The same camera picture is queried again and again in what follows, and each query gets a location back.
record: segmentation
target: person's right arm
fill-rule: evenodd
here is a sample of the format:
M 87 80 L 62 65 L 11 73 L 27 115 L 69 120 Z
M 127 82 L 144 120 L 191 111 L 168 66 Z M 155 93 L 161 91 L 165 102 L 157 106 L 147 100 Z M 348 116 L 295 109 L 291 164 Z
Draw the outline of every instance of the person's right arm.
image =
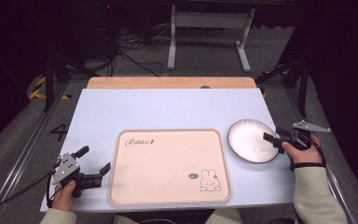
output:
M 320 145 L 316 136 L 313 135 L 311 140 Z M 286 142 L 283 142 L 282 146 L 292 156 L 295 164 L 296 223 L 347 223 L 341 205 L 328 186 L 324 159 L 318 149 L 312 146 L 300 151 Z

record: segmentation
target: plate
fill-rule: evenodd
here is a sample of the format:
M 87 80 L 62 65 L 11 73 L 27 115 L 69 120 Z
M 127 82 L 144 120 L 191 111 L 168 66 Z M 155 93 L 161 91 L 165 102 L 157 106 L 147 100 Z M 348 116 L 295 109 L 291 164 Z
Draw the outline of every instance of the plate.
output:
M 254 119 L 243 119 L 229 129 L 228 142 L 231 148 L 247 161 L 267 162 L 276 157 L 278 149 L 263 139 L 264 133 L 276 137 L 275 132 L 266 124 Z

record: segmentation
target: table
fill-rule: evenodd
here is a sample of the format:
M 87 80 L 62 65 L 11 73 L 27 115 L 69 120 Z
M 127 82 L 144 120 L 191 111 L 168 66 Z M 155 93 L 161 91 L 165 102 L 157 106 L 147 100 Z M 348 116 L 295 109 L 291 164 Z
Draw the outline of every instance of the table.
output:
M 201 86 L 215 89 L 201 90 Z M 184 103 L 179 103 L 180 99 L 185 99 Z M 286 155 L 280 154 L 270 162 L 256 164 L 243 160 L 229 147 L 224 135 L 240 119 L 257 119 L 272 130 L 275 129 L 260 90 L 248 77 L 92 78 L 79 99 L 61 152 L 76 152 L 88 145 L 90 152 L 77 160 L 82 173 L 95 174 L 106 163 L 113 161 L 117 136 L 123 130 L 178 125 L 179 128 L 209 127 L 216 129 L 222 136 L 232 195 L 227 201 L 218 203 L 111 204 L 107 198 L 109 172 L 103 178 L 100 189 L 83 191 L 82 196 L 75 201 L 74 210 L 106 213 L 291 203 L 295 177 L 288 169 Z M 42 202 L 41 211 L 47 211 L 45 202 Z

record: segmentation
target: rabbit illustration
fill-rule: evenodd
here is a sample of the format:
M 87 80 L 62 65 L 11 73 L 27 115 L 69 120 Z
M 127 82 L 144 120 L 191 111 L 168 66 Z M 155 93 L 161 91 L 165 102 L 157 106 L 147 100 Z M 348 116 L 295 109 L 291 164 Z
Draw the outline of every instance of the rabbit illustration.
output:
M 201 177 L 200 191 L 218 191 L 222 189 L 215 170 L 202 170 Z

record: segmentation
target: beige sweater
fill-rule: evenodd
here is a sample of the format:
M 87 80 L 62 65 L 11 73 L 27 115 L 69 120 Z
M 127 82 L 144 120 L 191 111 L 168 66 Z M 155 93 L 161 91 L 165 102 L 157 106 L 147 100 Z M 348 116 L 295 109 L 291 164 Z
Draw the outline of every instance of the beige sweater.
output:
M 347 223 L 345 213 L 338 203 L 337 199 L 331 194 L 328 187 L 328 180 L 325 168 L 323 167 L 303 167 L 296 168 L 296 190 L 294 196 L 294 205 L 298 216 L 306 224 L 335 224 Z M 216 216 L 226 217 L 227 212 L 213 213 L 208 223 L 221 223 Z M 241 223 L 239 220 L 232 218 L 232 223 Z M 115 217 L 115 223 L 135 223 L 124 217 Z M 74 224 L 76 215 L 73 212 L 64 212 L 56 209 L 49 209 L 43 218 L 42 224 Z

